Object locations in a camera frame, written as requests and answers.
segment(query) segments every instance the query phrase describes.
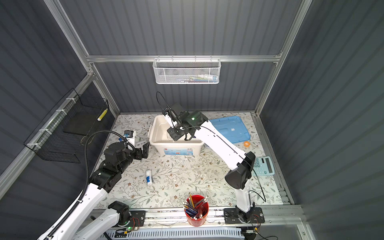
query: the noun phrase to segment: blue lid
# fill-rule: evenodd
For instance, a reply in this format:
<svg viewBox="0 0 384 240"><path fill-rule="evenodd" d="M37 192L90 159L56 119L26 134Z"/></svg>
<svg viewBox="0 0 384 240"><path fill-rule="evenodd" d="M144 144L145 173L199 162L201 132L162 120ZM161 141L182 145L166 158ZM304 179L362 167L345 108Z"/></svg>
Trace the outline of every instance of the blue lid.
<svg viewBox="0 0 384 240"><path fill-rule="evenodd" d="M209 121L231 143L244 142L251 139L247 128L238 116L217 118Z"/></svg>

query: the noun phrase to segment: calculator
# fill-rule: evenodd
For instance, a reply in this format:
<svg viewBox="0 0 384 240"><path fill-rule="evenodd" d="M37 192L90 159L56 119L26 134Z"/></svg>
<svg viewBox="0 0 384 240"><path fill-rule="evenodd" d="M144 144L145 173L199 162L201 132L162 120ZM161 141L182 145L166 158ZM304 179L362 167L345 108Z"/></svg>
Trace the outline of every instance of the calculator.
<svg viewBox="0 0 384 240"><path fill-rule="evenodd" d="M273 167L271 157L257 157L255 159L253 169L258 176L269 176L275 174L275 168Z"/></svg>

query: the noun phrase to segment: black wire basket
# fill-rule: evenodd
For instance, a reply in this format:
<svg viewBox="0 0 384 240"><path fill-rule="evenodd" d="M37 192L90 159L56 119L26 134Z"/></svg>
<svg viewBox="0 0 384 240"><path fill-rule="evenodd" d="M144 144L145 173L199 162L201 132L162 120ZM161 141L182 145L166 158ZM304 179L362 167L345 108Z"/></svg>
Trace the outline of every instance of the black wire basket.
<svg viewBox="0 0 384 240"><path fill-rule="evenodd" d="M106 99L76 95L63 109L56 110L56 117L38 130L38 137L31 134L24 145L43 160L80 163L86 139L104 127L101 123L108 109Z"/></svg>

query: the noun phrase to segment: red pencil holder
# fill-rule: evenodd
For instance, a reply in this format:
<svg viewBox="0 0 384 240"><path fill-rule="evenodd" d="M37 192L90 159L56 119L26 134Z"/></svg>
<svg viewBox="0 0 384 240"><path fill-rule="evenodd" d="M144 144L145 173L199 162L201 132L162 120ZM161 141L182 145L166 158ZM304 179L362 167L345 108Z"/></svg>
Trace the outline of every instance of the red pencil holder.
<svg viewBox="0 0 384 240"><path fill-rule="evenodd" d="M192 195L192 201L194 203L202 200L203 198L204 197L200 195ZM187 202L189 203L189 205L192 206L192 204L189 202L189 198L187 198ZM209 210L208 202L203 203L199 208L202 210L203 218L193 219L187 213L185 213L189 224L194 227L199 227L205 223L205 220L207 219L207 215L208 215L208 210Z"/></svg>

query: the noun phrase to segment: blue label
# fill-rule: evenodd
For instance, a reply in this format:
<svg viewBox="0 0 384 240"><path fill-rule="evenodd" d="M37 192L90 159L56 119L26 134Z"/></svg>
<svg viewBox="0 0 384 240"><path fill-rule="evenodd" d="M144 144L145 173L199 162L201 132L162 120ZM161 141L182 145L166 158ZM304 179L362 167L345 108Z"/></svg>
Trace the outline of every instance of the blue label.
<svg viewBox="0 0 384 240"><path fill-rule="evenodd" d="M192 148L164 148L165 155L193 155Z"/></svg>

